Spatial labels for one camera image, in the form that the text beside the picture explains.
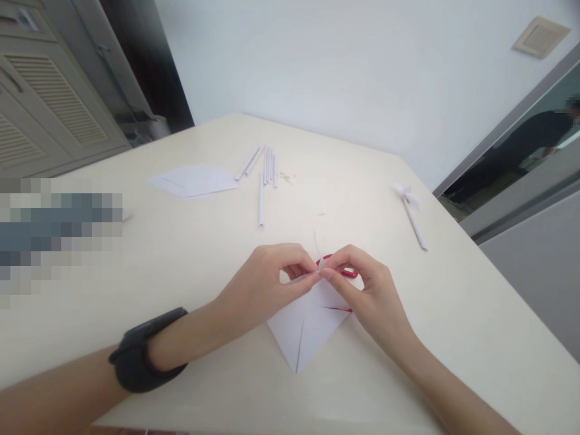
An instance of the white paper straw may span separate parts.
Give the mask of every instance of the white paper straw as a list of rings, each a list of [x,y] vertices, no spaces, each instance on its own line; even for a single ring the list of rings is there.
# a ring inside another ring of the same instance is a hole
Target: white paper straw
[[[260,201],[258,204],[258,228],[264,228],[264,173],[260,172]]]
[[[413,229],[415,231],[415,236],[417,236],[417,240],[419,241],[419,246],[421,247],[421,249],[423,249],[425,252],[427,252],[427,247],[425,246],[425,242],[423,241],[423,237],[421,236],[421,232],[419,231],[419,228],[417,227],[417,223],[415,222],[415,218],[413,217],[413,214],[411,213],[411,208],[409,207],[408,199],[405,198],[404,195],[403,195],[403,204],[405,204],[405,210],[407,211],[407,214],[409,215],[409,220],[411,221],[411,225],[413,226]]]
[[[264,185],[266,185],[266,174],[268,173],[268,149],[269,149],[269,147],[266,147],[266,150],[264,151],[264,172],[263,172]]]
[[[268,174],[270,181],[274,180],[274,149],[270,151],[270,173]]]
[[[254,150],[254,152],[252,153],[252,155],[250,157],[248,157],[248,159],[246,160],[246,163],[244,163],[243,166],[242,166],[242,168],[240,169],[240,172],[238,172],[236,174],[236,176],[234,177],[234,180],[236,180],[236,181],[240,180],[240,178],[242,177],[243,173],[246,172],[246,169],[248,168],[248,166],[250,166],[250,163],[252,163],[252,160],[256,156],[256,153],[258,152],[259,149],[260,149],[260,147],[256,148]]]
[[[274,188],[278,188],[278,155],[274,154]]]
[[[272,165],[272,149],[268,147],[268,154],[266,155],[266,172],[264,173],[264,177],[266,178],[266,182],[270,184],[270,166]]]
[[[258,159],[260,158],[260,154],[262,154],[262,150],[264,149],[264,145],[262,145],[258,151],[256,152],[256,155],[254,156],[252,163],[250,163],[250,166],[248,166],[248,168],[246,169],[246,176],[250,175],[250,172],[252,172],[252,169],[254,168],[254,165],[256,164],[256,162],[258,161]]]

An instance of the glass panel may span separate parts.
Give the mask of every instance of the glass panel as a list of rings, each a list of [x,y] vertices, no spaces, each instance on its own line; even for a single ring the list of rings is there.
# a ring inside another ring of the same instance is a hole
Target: glass panel
[[[580,63],[439,198],[460,222],[580,136]]]

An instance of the white table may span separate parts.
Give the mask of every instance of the white table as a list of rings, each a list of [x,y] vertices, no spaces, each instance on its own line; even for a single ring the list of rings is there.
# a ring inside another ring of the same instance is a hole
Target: white table
[[[239,188],[184,201],[145,180],[183,164],[236,173],[258,145],[293,178],[265,192],[260,161]],[[421,340],[524,434],[580,431],[580,366],[398,156],[234,114],[70,173],[122,192],[133,216],[113,249],[62,268],[0,311],[0,387],[117,342],[138,323],[214,298],[256,245],[347,243],[387,264]],[[429,252],[392,189],[411,185]],[[133,396],[98,424],[212,433],[443,433],[425,401],[351,315],[304,371],[262,325]]]

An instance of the fingernail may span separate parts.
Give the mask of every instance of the fingernail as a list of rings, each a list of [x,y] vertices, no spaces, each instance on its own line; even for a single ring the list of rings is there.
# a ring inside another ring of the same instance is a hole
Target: fingernail
[[[324,268],[320,271],[320,274],[325,278],[329,279],[332,276],[332,270],[330,268]]]

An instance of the black shirt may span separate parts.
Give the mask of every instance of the black shirt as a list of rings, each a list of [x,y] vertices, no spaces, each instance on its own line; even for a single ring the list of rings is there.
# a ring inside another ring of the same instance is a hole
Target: black shirt
[[[574,119],[565,112],[539,113],[516,128],[489,157],[502,166],[519,166],[538,149],[558,145],[573,126]]]

